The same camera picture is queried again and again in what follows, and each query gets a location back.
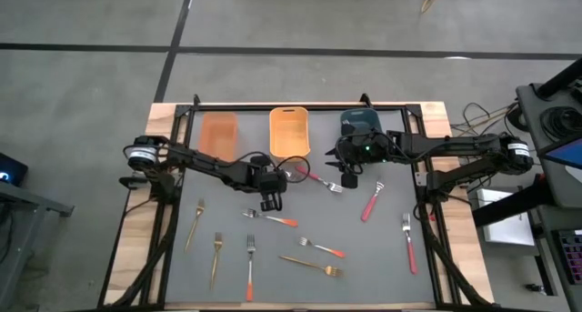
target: wooden table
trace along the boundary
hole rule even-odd
[[[241,105],[245,103],[228,103],[229,106]],[[253,103],[253,105],[279,105],[285,103]],[[305,106],[309,104],[326,104],[326,105],[346,105],[354,104],[347,103],[290,103],[290,106]],[[429,137],[451,136],[450,124],[447,118],[447,111],[443,102],[375,102],[374,106],[390,106],[403,104],[418,104],[421,105],[424,126],[426,135]],[[205,103],[202,106],[220,106],[220,103]],[[170,131],[174,122],[174,113],[176,104],[153,104],[150,110],[147,126],[145,128],[146,135],[160,135],[170,137]],[[413,131],[417,129],[416,121],[411,118],[411,126]],[[178,134],[179,140],[184,137],[184,127]],[[448,171],[459,167],[458,158],[456,157],[439,157],[433,158],[432,164],[435,170]],[[467,192],[464,189],[456,188],[452,193],[454,196],[467,198]],[[137,189],[131,192],[127,208],[139,204],[147,200],[149,195],[149,188]],[[111,276],[107,285],[105,293],[105,304],[113,303],[125,292],[127,287],[135,279],[142,266],[146,262],[147,251],[152,236],[152,228],[154,224],[154,217],[156,214],[156,202],[145,204],[136,209],[125,218],[122,225],[118,245],[116,248],[115,260],[111,271]],[[477,238],[477,231],[473,222],[471,208],[463,202],[450,199],[442,205],[445,223],[447,226],[447,235],[451,248],[452,257],[463,272],[469,283],[477,290],[477,292],[489,302],[493,302],[493,294],[489,285],[485,262],[481,253],[481,247]],[[169,216],[169,211],[166,211],[165,216]],[[436,225],[433,222],[433,230],[437,233]],[[162,261],[158,263],[156,271],[153,276],[153,283],[150,291],[150,301],[152,303],[156,300],[156,295],[159,288],[160,269]],[[450,293],[448,291],[447,273],[440,261],[437,259],[437,268],[441,288],[443,290],[443,298],[446,302],[450,302]],[[383,305],[339,305],[339,304],[305,304],[302,308],[309,309],[387,309],[387,308],[431,308],[432,303],[407,303],[407,304],[383,304]],[[184,309],[184,308],[241,308],[241,309],[289,309],[298,307],[297,304],[291,306],[288,304],[267,304],[267,303],[237,303],[237,304],[212,304],[212,305],[176,305],[166,303],[167,309]]]

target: orange plastic tray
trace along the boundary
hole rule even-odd
[[[283,159],[309,154],[309,114],[303,107],[278,107],[269,114],[271,155]]]
[[[204,113],[198,150],[225,161],[234,161],[237,128],[238,121],[234,113]]]

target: gold fork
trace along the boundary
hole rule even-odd
[[[215,233],[215,259],[212,261],[212,276],[210,278],[210,290],[215,286],[216,264],[218,264],[218,256],[220,255],[220,248],[222,247],[222,233]]]
[[[324,270],[326,275],[328,275],[330,277],[341,277],[344,275],[344,271],[342,269],[337,268],[337,267],[331,267],[331,266],[320,267],[317,264],[299,261],[298,259],[292,258],[292,257],[284,257],[284,256],[279,256],[279,257],[281,257],[287,261],[298,263],[300,265],[304,265],[304,266],[308,266],[308,267],[315,267],[315,268]]]
[[[204,199],[200,198],[198,200],[198,206],[196,207],[196,216],[194,217],[194,223],[192,224],[192,228],[190,229],[190,234],[188,234],[188,239],[186,240],[186,247],[184,247],[184,253],[188,251],[188,247],[190,246],[190,241],[192,240],[192,236],[194,235],[194,230],[196,229],[196,225],[198,224],[198,218],[204,212]]]

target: fork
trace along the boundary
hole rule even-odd
[[[246,252],[248,253],[248,281],[246,282],[246,300],[253,301],[253,254],[256,252],[255,235],[246,235]]]
[[[216,265],[218,264],[220,248],[222,248],[222,233],[215,233],[215,258],[212,261],[212,276],[210,278],[210,290],[212,290],[215,287]]]
[[[273,221],[276,221],[276,222],[280,222],[282,224],[286,224],[288,226],[297,226],[297,220],[294,220],[294,219],[284,219],[284,218],[274,217],[274,216],[266,216],[264,214],[261,214],[261,213],[256,212],[252,208],[248,208],[245,212],[243,212],[243,216],[248,216],[248,217],[263,217],[263,218],[267,218],[269,220],[273,220]]]
[[[305,237],[300,237],[300,238],[299,238],[299,244],[300,244],[301,246],[305,246],[305,247],[307,247],[307,246],[312,246],[312,247],[317,247],[317,248],[319,248],[319,249],[323,249],[323,250],[325,250],[326,252],[329,252],[329,253],[331,253],[331,254],[335,255],[336,257],[341,257],[341,258],[344,258],[344,257],[346,257],[346,253],[344,253],[344,252],[342,252],[342,251],[338,251],[338,250],[330,249],[330,248],[327,248],[327,247],[322,247],[322,246],[320,246],[320,245],[315,245],[315,244],[314,244],[314,243],[313,243],[311,240],[309,240],[309,239],[307,239],[307,238],[305,238]]]
[[[415,249],[412,247],[412,241],[410,239],[409,213],[402,215],[402,231],[404,231],[404,234],[406,235],[406,242],[408,244],[408,263],[410,264],[410,272],[415,275],[418,270],[416,269]]]
[[[279,256],[279,257],[281,257],[287,261],[298,263],[300,265],[304,265],[304,266],[308,266],[308,267],[315,267],[315,268],[324,270],[326,275],[328,275],[330,277],[341,277],[344,275],[344,271],[342,269],[337,268],[337,267],[331,267],[331,266],[320,267],[317,264],[299,261],[298,259],[292,258],[292,257],[284,257],[284,256]]]
[[[198,206],[196,207],[196,216],[194,217],[194,223],[192,224],[192,228],[190,228],[190,234],[188,234],[188,239],[186,240],[186,247],[184,247],[184,253],[188,251],[188,247],[190,246],[190,241],[192,240],[192,236],[194,235],[194,230],[196,230],[196,225],[198,224],[198,218],[204,212],[204,199],[200,198],[198,200]]]
[[[309,176],[312,179],[315,179],[315,180],[319,181],[320,183],[322,183],[324,186],[326,186],[327,189],[329,189],[333,193],[339,193],[339,194],[341,194],[344,191],[344,188],[342,186],[340,186],[340,185],[336,185],[334,183],[327,182],[327,181],[325,181],[324,179],[322,179],[320,176],[316,175],[313,172],[307,173],[307,170],[304,167],[302,167],[302,166],[296,166],[296,170],[299,171],[300,173],[306,175],[306,176]]]
[[[374,192],[372,198],[370,198],[370,201],[367,202],[367,205],[364,208],[364,211],[362,212],[362,216],[360,217],[362,219],[362,222],[366,222],[367,219],[370,217],[370,213],[372,213],[372,208],[374,208],[374,204],[376,203],[378,194],[380,194],[380,190],[382,189],[384,189],[384,184],[382,183],[382,179],[378,178],[378,180],[376,181],[376,192]]]

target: concrete floor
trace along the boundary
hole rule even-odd
[[[170,45],[183,0],[0,0],[1,43]],[[582,0],[194,0],[181,45],[582,53]],[[126,191],[121,148],[145,128],[165,54],[0,51],[0,151],[30,166],[26,186],[77,206],[49,219],[17,308],[94,307]],[[439,100],[452,122],[477,102],[505,106],[516,86],[571,61],[179,55],[165,102]],[[502,125],[493,128],[503,130]],[[527,185],[532,175],[496,176]],[[567,311],[533,257],[483,247],[496,301]]]

